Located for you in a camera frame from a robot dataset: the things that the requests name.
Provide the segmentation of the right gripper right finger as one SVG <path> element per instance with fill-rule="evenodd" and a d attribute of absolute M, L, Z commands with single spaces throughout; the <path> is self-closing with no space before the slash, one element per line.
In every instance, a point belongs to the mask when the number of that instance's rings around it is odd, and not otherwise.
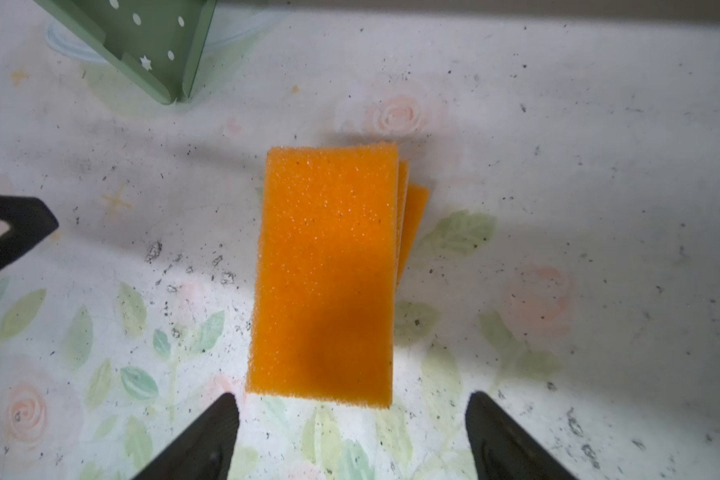
<path fill-rule="evenodd" d="M 470 395 L 465 428 L 480 480 L 575 479 L 485 392 Z"/>

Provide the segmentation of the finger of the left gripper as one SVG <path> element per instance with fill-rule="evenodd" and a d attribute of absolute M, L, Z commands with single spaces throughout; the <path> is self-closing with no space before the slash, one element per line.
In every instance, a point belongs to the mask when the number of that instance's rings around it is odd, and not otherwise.
<path fill-rule="evenodd" d="M 0 236 L 0 271 L 40 244 L 59 228 L 59 222 L 39 198 L 0 195 L 0 222 L 8 230 Z"/>

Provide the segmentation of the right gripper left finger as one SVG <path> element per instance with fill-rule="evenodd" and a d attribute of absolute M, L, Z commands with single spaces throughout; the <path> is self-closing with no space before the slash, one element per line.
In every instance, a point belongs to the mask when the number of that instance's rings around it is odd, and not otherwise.
<path fill-rule="evenodd" d="M 226 479 L 239 426 L 235 396 L 225 392 L 134 480 Z"/>

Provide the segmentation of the orange scrub sponge top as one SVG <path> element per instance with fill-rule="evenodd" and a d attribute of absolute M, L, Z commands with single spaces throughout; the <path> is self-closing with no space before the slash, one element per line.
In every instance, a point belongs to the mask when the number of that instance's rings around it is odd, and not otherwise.
<path fill-rule="evenodd" d="M 248 391 L 390 406 L 398 176 L 392 143 L 268 152 Z"/>

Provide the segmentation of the orange scrub sponge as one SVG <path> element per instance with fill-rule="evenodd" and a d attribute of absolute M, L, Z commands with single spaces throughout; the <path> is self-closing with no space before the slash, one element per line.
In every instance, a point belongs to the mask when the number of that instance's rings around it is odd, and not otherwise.
<path fill-rule="evenodd" d="M 405 216 L 405 205 L 409 182 L 409 162 L 399 161 L 398 184 L 397 184 L 397 221 L 396 221 L 396 259 L 397 265 L 401 263 L 402 233 Z"/>
<path fill-rule="evenodd" d="M 430 191 L 415 183 L 410 183 L 407 188 L 403 220 L 401 224 L 400 252 L 397 271 L 397 283 L 400 283 L 407 259 L 413 248 L 419 225 L 422 221 Z"/>
<path fill-rule="evenodd" d="M 398 176 L 392 143 L 268 152 L 248 391 L 390 406 Z"/>

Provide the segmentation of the orange scrub sponge bottom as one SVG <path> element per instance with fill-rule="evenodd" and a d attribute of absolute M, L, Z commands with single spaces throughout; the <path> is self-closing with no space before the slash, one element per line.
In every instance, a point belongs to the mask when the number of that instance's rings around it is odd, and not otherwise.
<path fill-rule="evenodd" d="M 397 184 L 397 221 L 396 221 L 396 259 L 397 265 L 401 263 L 402 233 L 405 216 L 405 205 L 409 182 L 409 162 L 399 161 L 398 184 Z"/>

